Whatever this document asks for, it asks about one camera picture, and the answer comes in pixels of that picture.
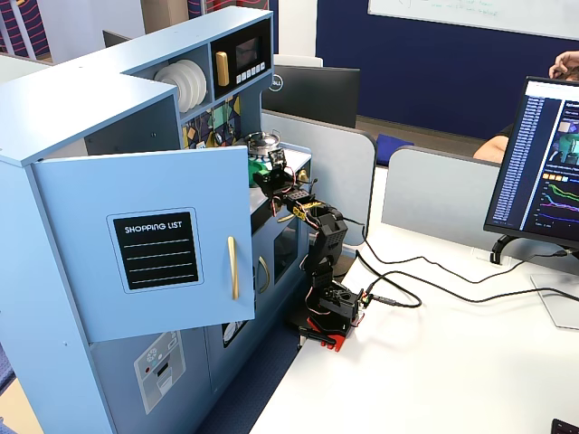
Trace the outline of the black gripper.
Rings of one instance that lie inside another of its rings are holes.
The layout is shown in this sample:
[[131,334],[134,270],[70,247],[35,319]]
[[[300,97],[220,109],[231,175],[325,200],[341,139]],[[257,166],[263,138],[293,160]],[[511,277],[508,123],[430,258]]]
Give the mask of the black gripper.
[[261,189],[265,196],[281,197],[286,192],[290,191],[296,183],[295,172],[291,167],[275,165],[270,169],[267,165],[262,163],[254,164],[254,172],[267,174],[268,177],[254,177],[253,182]]

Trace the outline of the person bare hand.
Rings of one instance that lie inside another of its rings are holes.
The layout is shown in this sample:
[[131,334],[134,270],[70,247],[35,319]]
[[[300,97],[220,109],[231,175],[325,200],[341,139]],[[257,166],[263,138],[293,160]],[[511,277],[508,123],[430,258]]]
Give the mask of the person bare hand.
[[555,80],[578,81],[579,51],[559,54],[548,71],[548,77]]

